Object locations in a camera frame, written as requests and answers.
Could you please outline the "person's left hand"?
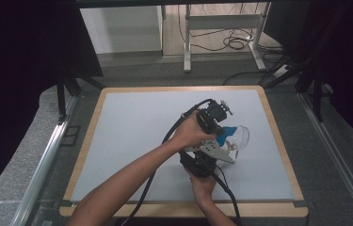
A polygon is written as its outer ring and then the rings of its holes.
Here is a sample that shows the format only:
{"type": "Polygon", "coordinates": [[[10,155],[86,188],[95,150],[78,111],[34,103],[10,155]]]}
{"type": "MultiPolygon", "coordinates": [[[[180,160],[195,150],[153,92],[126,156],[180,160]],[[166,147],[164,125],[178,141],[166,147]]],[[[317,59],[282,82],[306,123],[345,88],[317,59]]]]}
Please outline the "person's left hand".
{"type": "Polygon", "coordinates": [[[206,134],[201,130],[197,122],[197,113],[198,110],[195,110],[176,129],[171,140],[176,142],[178,150],[196,146],[204,140],[216,138],[215,134],[206,134]]]}

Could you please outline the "white metal desk frame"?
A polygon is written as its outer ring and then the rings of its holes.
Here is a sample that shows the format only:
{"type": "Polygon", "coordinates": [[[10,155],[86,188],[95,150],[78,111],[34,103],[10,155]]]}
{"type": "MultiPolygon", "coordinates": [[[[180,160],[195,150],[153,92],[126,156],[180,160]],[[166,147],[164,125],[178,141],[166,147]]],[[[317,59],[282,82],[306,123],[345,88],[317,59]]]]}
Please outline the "white metal desk frame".
{"type": "Polygon", "coordinates": [[[265,70],[265,64],[258,50],[259,40],[262,35],[268,9],[271,3],[266,2],[265,7],[254,14],[228,14],[228,15],[192,15],[191,6],[185,6],[185,46],[184,46],[184,71],[191,72],[191,30],[214,29],[252,29],[253,35],[248,38],[248,46],[253,59],[260,72],[265,70]]]}

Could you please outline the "white cabinet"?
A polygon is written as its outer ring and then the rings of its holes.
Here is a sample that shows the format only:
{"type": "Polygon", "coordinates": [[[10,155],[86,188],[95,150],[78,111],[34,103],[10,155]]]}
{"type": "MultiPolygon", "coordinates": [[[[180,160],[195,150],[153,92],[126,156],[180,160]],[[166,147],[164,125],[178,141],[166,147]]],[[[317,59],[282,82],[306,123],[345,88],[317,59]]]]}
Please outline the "white cabinet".
{"type": "Polygon", "coordinates": [[[97,54],[163,49],[159,6],[83,8],[81,14],[97,54]]]}

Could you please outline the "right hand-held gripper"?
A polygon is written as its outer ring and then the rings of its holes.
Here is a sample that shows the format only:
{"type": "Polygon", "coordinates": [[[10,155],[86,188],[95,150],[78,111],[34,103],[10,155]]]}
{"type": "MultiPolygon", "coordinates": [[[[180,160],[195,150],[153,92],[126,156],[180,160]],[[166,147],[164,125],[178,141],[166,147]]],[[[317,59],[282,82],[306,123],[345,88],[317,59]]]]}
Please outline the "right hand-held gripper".
{"type": "Polygon", "coordinates": [[[204,142],[179,152],[180,163],[194,176],[206,178],[217,167],[217,160],[233,164],[229,153],[219,147],[216,142],[204,142]]]}

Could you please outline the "white power strip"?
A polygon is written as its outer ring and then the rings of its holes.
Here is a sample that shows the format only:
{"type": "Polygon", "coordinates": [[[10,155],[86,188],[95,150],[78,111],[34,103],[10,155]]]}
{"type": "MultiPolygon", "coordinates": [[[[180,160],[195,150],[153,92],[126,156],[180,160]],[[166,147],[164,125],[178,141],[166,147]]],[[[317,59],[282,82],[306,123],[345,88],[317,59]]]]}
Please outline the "white power strip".
{"type": "Polygon", "coordinates": [[[286,64],[284,64],[284,65],[282,65],[279,69],[277,69],[277,70],[273,73],[273,75],[274,75],[275,77],[280,77],[280,76],[284,75],[284,74],[287,73],[287,72],[288,72],[288,66],[287,66],[286,64]]]}

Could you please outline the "person's right hand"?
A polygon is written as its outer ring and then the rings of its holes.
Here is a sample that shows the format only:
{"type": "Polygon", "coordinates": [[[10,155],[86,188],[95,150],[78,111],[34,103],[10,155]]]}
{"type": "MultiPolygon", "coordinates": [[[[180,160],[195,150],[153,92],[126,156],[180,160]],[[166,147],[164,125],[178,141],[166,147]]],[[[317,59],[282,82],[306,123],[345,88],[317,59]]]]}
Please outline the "person's right hand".
{"type": "Polygon", "coordinates": [[[217,184],[215,179],[211,176],[206,178],[196,177],[188,169],[186,170],[189,175],[189,180],[192,185],[193,195],[195,202],[198,206],[207,206],[213,204],[212,193],[217,184]]]}

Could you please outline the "dark curtain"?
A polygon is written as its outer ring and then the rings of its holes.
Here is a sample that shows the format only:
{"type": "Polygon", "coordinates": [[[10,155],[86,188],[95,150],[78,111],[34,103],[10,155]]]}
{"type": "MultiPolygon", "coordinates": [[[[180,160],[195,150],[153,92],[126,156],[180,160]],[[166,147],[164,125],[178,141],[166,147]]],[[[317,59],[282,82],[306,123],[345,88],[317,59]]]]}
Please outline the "dark curtain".
{"type": "Polygon", "coordinates": [[[77,0],[0,0],[0,175],[62,74],[99,76],[77,0]]]}
{"type": "Polygon", "coordinates": [[[312,0],[305,29],[326,22],[342,3],[347,8],[320,55],[318,69],[333,90],[332,105],[353,128],[353,0],[312,0]]]}

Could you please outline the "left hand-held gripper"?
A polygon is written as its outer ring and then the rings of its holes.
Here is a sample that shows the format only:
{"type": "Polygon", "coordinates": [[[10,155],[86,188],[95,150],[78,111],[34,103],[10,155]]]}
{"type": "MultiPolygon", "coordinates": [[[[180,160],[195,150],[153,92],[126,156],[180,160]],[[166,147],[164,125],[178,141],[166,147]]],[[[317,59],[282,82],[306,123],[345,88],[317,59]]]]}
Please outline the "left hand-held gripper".
{"type": "Polygon", "coordinates": [[[224,129],[219,125],[220,122],[227,119],[227,113],[232,114],[228,104],[221,100],[220,103],[210,99],[208,106],[200,109],[196,115],[197,122],[205,134],[216,134],[221,136],[224,129]]]}

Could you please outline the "black metal stand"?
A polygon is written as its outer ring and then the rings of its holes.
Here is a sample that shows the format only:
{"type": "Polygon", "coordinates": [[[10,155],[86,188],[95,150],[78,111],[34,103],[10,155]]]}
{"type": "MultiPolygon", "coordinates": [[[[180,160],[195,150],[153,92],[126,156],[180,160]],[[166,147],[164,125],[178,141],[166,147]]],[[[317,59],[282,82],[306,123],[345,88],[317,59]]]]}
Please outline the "black metal stand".
{"type": "Polygon", "coordinates": [[[299,75],[299,78],[295,84],[295,90],[297,92],[306,92],[310,85],[313,85],[313,100],[312,109],[315,117],[322,122],[321,116],[321,98],[322,98],[322,76],[317,70],[318,59],[315,56],[311,56],[304,60],[302,63],[297,64],[286,73],[276,77],[270,82],[266,83],[265,79],[267,76],[273,73],[269,70],[264,77],[260,80],[259,85],[264,89],[272,89],[278,84],[286,81],[294,75],[299,75]]]}
{"type": "Polygon", "coordinates": [[[92,85],[97,89],[104,89],[105,85],[101,82],[87,76],[83,73],[78,72],[77,70],[63,69],[57,77],[57,104],[58,104],[58,123],[63,123],[67,118],[67,108],[65,103],[65,90],[67,90],[72,97],[76,97],[81,93],[81,88],[77,82],[77,79],[80,78],[88,84],[92,85]]]}

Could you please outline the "blue and white pouch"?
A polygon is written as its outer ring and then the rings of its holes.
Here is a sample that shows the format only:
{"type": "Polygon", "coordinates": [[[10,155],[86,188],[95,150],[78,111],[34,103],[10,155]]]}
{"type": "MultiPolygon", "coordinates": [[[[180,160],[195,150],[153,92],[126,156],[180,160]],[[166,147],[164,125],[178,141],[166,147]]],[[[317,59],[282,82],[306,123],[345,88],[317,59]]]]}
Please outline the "blue and white pouch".
{"type": "Polygon", "coordinates": [[[236,130],[237,130],[236,126],[224,126],[222,128],[223,133],[216,137],[216,141],[218,145],[222,147],[226,142],[226,138],[232,136],[236,130]]]}

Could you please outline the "wooden framed white work board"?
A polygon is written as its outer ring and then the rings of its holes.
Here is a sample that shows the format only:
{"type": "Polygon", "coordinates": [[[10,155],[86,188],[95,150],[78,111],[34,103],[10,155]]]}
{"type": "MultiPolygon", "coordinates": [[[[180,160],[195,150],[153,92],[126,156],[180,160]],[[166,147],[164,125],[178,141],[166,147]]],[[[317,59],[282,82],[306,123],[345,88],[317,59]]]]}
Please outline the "wooden framed white work board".
{"type": "Polygon", "coordinates": [[[230,153],[233,164],[217,161],[235,198],[292,200],[293,188],[259,92],[235,89],[107,93],[71,201],[80,202],[118,170],[160,145],[181,114],[205,99],[224,101],[230,107],[232,115],[222,126],[242,125],[249,130],[243,148],[230,153]]]}

